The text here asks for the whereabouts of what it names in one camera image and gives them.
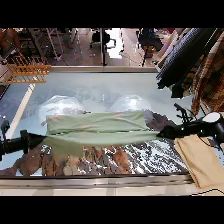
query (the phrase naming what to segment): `green towel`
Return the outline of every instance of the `green towel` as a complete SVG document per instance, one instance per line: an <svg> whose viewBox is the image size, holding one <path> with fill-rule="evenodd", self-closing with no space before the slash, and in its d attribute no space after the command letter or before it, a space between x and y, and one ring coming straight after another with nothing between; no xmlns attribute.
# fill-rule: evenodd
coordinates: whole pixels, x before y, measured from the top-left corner
<svg viewBox="0 0 224 224"><path fill-rule="evenodd" d="M83 156L83 147L127 145L158 139L149 131L144 111L47 116L44 143L55 153Z"/></svg>

